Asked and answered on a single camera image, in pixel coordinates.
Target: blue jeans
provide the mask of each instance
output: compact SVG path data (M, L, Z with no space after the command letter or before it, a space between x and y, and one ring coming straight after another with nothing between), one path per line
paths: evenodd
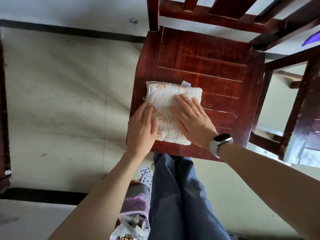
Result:
M230 240L189 157L155 153L149 240Z

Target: smartwatch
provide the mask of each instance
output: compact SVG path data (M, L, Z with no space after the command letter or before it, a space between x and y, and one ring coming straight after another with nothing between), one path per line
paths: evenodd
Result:
M217 153L218 147L228 142L232 142L232 137L227 133L223 133L214 137L214 139L210 141L210 152L215 157L220 158Z

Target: forearm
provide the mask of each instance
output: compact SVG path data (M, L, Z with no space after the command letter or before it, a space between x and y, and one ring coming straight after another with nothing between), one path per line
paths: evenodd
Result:
M306 239L320 239L320 182L233 143L218 155L282 219Z
M125 153L49 239L109 239L140 161Z

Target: finger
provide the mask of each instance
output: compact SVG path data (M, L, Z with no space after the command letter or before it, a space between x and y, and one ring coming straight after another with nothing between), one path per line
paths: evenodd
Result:
M190 106L190 108L196 115L200 114L195 104L185 94L181 94L181 98Z
M186 123L189 118L188 116L185 115L185 113L183 113L182 111L178 110L176 107L171 106L170 107L170 111L171 113L174 114L174 116L176 116L179 120L181 120L183 123Z
M151 124L151 135L156 135L158 132L158 120L156 118L153 118L152 124Z
M203 116L207 116L206 112L203 110L203 108L201 107L201 105L196 97L194 97L192 99L192 102L194 103L195 107L197 108L197 110L199 111L200 114L202 114Z
M184 134L184 136L189 134L187 128L184 126L184 124L181 122L181 120L178 120L178 127L181 130L182 134Z
M141 106L136 110L136 112L134 112L133 117L139 118L142 121L144 109L146 108L147 105L148 105L147 101L145 101L143 104L141 104Z
M183 110L186 112L188 117L195 116L195 113L193 112L192 108L178 95L174 96L178 104L183 108Z
M151 116L152 116L152 111L153 111L153 106L152 105L148 105L145 109L144 109L144 116L143 116L143 123L144 124L150 124L151 122Z

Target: stained towel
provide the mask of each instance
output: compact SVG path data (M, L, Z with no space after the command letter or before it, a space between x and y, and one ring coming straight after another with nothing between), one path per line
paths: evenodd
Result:
M153 105L153 115L158 120L158 141L167 141L181 145L191 142L180 131L176 117L170 112L170 106L179 108L174 95L185 94L189 99L196 97L201 102L202 89L183 87L181 85L147 81L146 101Z

